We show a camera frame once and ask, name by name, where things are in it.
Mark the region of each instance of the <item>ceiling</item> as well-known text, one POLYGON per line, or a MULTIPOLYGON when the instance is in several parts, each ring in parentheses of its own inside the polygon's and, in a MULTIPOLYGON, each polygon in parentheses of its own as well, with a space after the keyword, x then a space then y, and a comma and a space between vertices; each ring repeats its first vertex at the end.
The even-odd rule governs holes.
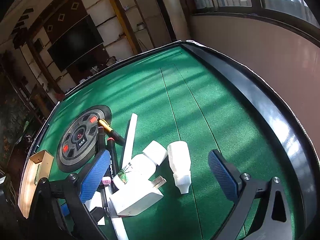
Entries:
POLYGON ((13 38, 11 35, 12 30, 18 23, 19 18, 27 8, 33 8, 33 12, 28 13, 28 19, 23 20, 22 27, 29 28, 40 13, 53 1, 53 0, 9 0, 11 5, 4 14, 0 22, 0 45, 13 38))

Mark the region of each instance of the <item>diamond-shaped decoration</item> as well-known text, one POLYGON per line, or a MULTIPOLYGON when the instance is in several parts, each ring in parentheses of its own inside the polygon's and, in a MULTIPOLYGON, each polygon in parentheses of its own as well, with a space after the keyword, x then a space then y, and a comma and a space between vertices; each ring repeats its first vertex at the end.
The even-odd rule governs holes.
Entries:
POLYGON ((58 21, 63 22, 65 14, 59 14, 58 21))
POLYGON ((78 2, 74 2, 71 6, 71 10, 77 10, 78 9, 78 6, 79 6, 79 3, 78 2))
POLYGON ((52 32, 52 28, 53 28, 53 25, 48 25, 48 27, 47 27, 47 32, 49 33, 49 32, 52 32))

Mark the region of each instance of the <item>window frame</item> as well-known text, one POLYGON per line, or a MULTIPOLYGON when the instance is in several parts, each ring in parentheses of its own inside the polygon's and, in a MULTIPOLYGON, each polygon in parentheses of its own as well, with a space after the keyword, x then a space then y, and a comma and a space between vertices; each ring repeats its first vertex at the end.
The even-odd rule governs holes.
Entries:
MULTIPOLYGON (((313 0, 304 0, 316 20, 320 24, 319 5, 313 0)), ((264 0, 251 0, 251 7, 246 6, 223 6, 217 5, 217 2, 212 0, 215 7, 197 9, 193 6, 190 12, 193 16, 212 15, 212 16, 232 16, 241 18, 251 18, 278 25, 288 29, 305 39, 311 41, 316 46, 320 47, 320 29, 311 23, 295 17, 290 14, 265 8, 264 0)))

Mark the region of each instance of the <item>flat screen tv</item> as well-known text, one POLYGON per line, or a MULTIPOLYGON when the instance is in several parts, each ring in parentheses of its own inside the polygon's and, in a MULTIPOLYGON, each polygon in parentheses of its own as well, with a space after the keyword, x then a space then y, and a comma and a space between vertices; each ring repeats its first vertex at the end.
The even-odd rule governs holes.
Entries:
POLYGON ((60 71, 69 67, 91 49, 103 43, 103 39, 90 15, 73 25, 48 49, 60 71))

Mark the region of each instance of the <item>open cardboard box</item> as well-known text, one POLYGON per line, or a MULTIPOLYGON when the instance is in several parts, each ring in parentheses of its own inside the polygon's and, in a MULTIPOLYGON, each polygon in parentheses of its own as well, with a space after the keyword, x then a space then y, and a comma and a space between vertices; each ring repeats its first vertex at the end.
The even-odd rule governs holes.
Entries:
POLYGON ((38 181, 43 177, 49 178, 53 159, 53 156, 49 152, 42 150, 30 156, 27 162, 18 200, 18 206, 25 218, 29 216, 36 184, 38 184, 38 181))

